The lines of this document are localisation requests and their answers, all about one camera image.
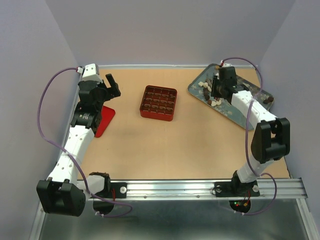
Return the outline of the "metal tongs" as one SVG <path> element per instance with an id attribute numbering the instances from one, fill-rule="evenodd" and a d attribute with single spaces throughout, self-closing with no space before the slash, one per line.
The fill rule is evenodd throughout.
<path id="1" fill-rule="evenodd" d="M 211 80 L 211 97 L 214 99 L 217 99 L 217 91 L 216 91 L 216 80 L 218 79 L 217 75 L 213 75 L 212 80 Z"/>

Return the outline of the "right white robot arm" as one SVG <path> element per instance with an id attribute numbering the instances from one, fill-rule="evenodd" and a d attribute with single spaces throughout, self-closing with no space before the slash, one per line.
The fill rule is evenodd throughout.
<path id="1" fill-rule="evenodd" d="M 266 110 L 250 92 L 237 81 L 233 66 L 218 65 L 213 77 L 211 95 L 227 100 L 246 117 L 252 126 L 252 142 L 245 143 L 246 163 L 234 172 L 230 181 L 215 183 L 213 193 L 218 198 L 243 197 L 250 193 L 259 196 L 257 179 L 265 169 L 290 152 L 290 122 Z"/>

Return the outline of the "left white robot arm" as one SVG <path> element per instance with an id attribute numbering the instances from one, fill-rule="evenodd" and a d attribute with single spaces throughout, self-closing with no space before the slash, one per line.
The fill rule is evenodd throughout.
<path id="1" fill-rule="evenodd" d="M 48 214 L 78 217 L 88 199 L 95 194 L 106 197 L 111 193 L 111 179 L 107 173 L 92 172 L 78 182 L 78 174 L 84 174 L 81 170 L 83 158 L 103 119 L 104 103 L 121 95 L 113 76 L 106 74 L 105 77 L 110 87 L 92 78 L 78 83 L 79 102 L 67 141 L 60 148 L 61 154 L 52 172 L 36 186 L 42 208 Z"/>

